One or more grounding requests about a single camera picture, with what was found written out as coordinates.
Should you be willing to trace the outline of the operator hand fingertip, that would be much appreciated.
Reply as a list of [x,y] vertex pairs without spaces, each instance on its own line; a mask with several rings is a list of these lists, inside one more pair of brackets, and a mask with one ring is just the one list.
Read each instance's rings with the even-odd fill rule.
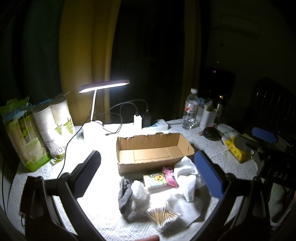
[[158,235],[152,235],[152,236],[149,236],[149,237],[146,237],[146,238],[138,239],[136,241],[159,241],[159,236]]

